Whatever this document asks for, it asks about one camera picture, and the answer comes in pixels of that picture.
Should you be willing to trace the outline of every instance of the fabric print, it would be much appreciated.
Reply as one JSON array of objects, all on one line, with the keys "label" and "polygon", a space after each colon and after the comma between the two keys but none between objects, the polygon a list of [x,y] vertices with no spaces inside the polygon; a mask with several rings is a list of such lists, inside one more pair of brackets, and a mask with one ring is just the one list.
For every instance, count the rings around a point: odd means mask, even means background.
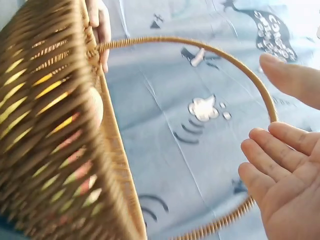
[{"label": "fabric print", "polygon": [[232,180],[232,185],[234,187],[234,189],[233,189],[234,195],[239,194],[239,193],[247,193],[248,192],[246,185],[244,184],[244,182],[241,179],[239,179],[237,181]]},{"label": "fabric print", "polygon": [[[141,202],[141,200],[143,199],[147,199],[147,200],[152,200],[154,202],[158,202],[159,204],[162,205],[163,207],[163,210],[165,212],[169,212],[169,208],[168,208],[168,205],[166,204],[166,202],[164,200],[162,200],[160,197],[156,196],[156,195],[149,195],[149,194],[141,194],[141,195],[138,195],[138,198]],[[142,213],[143,214],[148,214],[149,216],[152,217],[152,219],[157,222],[158,221],[158,218],[157,218],[157,215],[149,208],[147,207],[144,207],[144,206],[141,206],[141,210],[142,210]],[[145,227],[148,227],[148,224],[146,221],[144,221],[144,224],[145,224]]]},{"label": "fabric print", "polygon": [[170,12],[171,12],[171,18],[178,18],[179,16],[183,15],[191,6],[191,0],[184,0],[182,7],[180,7],[178,10],[175,10],[175,4],[176,1],[173,0],[169,3],[170,6]]},{"label": "fabric print", "polygon": [[226,0],[224,10],[231,7],[238,13],[251,17],[257,26],[256,47],[266,53],[272,54],[284,62],[295,62],[298,57],[290,44],[290,32],[285,23],[276,15],[260,10],[235,7],[234,0]]},{"label": "fabric print", "polygon": [[[187,108],[189,113],[194,116],[195,120],[189,119],[187,125],[181,123],[183,133],[187,133],[187,135],[191,136],[191,138],[187,138],[182,134],[178,134],[176,131],[173,132],[174,137],[185,144],[199,144],[199,140],[197,139],[197,137],[204,133],[204,123],[216,119],[220,115],[218,109],[215,107],[215,104],[215,95],[211,95],[206,99],[199,97],[194,98],[192,103],[190,103]],[[221,108],[223,118],[226,120],[230,120],[231,114],[225,111],[226,104],[220,102],[219,107]]]},{"label": "fabric print", "polygon": [[160,29],[161,25],[164,23],[164,19],[160,14],[154,14],[153,15],[153,22],[150,26],[151,29]]},{"label": "fabric print", "polygon": [[291,103],[291,102],[289,102],[287,100],[283,100],[283,99],[281,99],[279,97],[276,97],[276,96],[272,96],[272,100],[273,100],[275,106],[278,106],[278,105],[283,105],[284,106],[284,105],[286,105],[286,106],[295,106],[295,107],[297,107],[294,103]]},{"label": "fabric print", "polygon": [[221,59],[218,55],[206,56],[206,51],[201,48],[197,54],[193,54],[188,51],[185,47],[181,49],[181,55],[183,58],[186,58],[190,65],[193,67],[197,67],[202,61],[204,61],[209,67],[213,67],[215,69],[219,69],[217,65],[214,64],[214,60]]},{"label": "fabric print", "polygon": [[320,39],[320,26],[318,27],[318,31],[316,32],[316,36]]},{"label": "fabric print", "polygon": [[215,103],[216,97],[214,95],[207,99],[195,98],[193,103],[189,104],[188,109],[200,122],[207,122],[219,116],[218,110],[214,107]]}]

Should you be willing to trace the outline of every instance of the blue fabric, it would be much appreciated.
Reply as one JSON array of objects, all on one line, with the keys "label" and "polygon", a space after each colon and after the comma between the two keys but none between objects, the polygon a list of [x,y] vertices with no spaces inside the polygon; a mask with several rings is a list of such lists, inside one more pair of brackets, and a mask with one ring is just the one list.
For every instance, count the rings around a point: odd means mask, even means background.
[{"label": "blue fabric", "polygon": [[[281,121],[310,132],[320,130],[319,112],[279,92],[259,68],[263,52],[318,68],[320,3],[106,0],[106,4],[114,39],[174,35],[219,47],[261,78]],[[240,143],[252,128],[269,124],[252,82],[226,60],[200,53],[192,46],[152,43],[110,54],[108,87],[151,240],[188,232],[245,199],[247,190],[237,172],[246,161]],[[22,239],[10,235],[4,221],[0,224],[0,239]],[[267,239],[257,207],[206,238],[235,239]]]}]

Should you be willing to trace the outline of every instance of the bird print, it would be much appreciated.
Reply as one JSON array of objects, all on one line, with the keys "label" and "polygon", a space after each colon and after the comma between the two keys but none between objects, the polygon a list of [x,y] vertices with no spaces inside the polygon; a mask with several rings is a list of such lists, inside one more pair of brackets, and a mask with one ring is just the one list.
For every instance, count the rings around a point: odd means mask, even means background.
[{"label": "bird print", "polygon": [[232,8],[251,17],[257,26],[256,47],[278,57],[284,62],[295,62],[298,57],[290,44],[290,32],[285,23],[273,13],[262,10],[238,9],[235,0],[226,0],[224,11]]}]

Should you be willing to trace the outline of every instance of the fingertip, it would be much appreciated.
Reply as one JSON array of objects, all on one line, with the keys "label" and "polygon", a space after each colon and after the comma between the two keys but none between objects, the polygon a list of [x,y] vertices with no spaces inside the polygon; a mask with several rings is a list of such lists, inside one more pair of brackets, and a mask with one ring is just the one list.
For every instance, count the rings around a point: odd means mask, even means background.
[{"label": "fingertip", "polygon": [[265,131],[264,129],[262,129],[260,127],[256,127],[249,132],[249,138],[255,139],[264,131]]},{"label": "fingertip", "polygon": [[94,14],[90,17],[90,26],[93,28],[99,27],[99,17]]},{"label": "fingertip", "polygon": [[238,174],[241,179],[243,178],[242,176],[244,176],[246,174],[246,171],[251,167],[252,167],[252,164],[250,162],[243,162],[239,165]]},{"label": "fingertip", "polygon": [[286,127],[286,124],[283,122],[279,122],[279,121],[274,121],[272,123],[270,123],[270,125],[268,126],[268,131],[272,134],[272,133],[276,133],[280,130],[280,128],[284,128]]},{"label": "fingertip", "polygon": [[241,150],[245,151],[247,148],[249,148],[251,145],[251,141],[252,141],[252,139],[250,139],[250,138],[243,140],[240,145]]}]

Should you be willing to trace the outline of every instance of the finger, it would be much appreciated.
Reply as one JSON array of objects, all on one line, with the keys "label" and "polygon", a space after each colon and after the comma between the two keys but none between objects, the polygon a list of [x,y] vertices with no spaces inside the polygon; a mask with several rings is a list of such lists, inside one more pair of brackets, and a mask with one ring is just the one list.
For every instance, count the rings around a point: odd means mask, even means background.
[{"label": "finger", "polygon": [[267,192],[276,182],[248,162],[242,163],[238,168],[238,172],[243,183],[248,188],[248,193],[260,207]]},{"label": "finger", "polygon": [[100,94],[94,87],[91,87],[89,91],[92,96],[93,104],[95,108],[96,125],[99,127],[102,122],[102,118],[104,116],[104,104],[102,102],[102,98]]},{"label": "finger", "polygon": [[90,25],[93,28],[99,26],[99,6],[96,0],[85,0],[86,8],[90,19]]},{"label": "finger", "polygon": [[254,140],[244,140],[241,144],[241,149],[250,163],[276,182],[291,174],[268,156]]},{"label": "finger", "polygon": [[307,132],[283,122],[271,123],[268,130],[277,139],[307,156],[320,139],[319,132]]},{"label": "finger", "polygon": [[[107,7],[103,7],[103,10],[99,11],[100,25],[98,27],[98,38],[100,43],[108,43],[111,41],[111,25],[110,16]],[[100,62],[102,64],[103,71],[108,71],[108,57],[109,50],[106,50],[100,55]]]},{"label": "finger", "polygon": [[320,139],[314,145],[313,151],[310,154],[310,161],[320,163]]},{"label": "finger", "polygon": [[293,150],[263,129],[253,129],[249,133],[249,137],[254,140],[271,159],[291,173],[308,160],[307,155]]},{"label": "finger", "polygon": [[270,82],[281,92],[320,110],[319,70],[286,64],[270,54],[260,57],[260,65]]}]

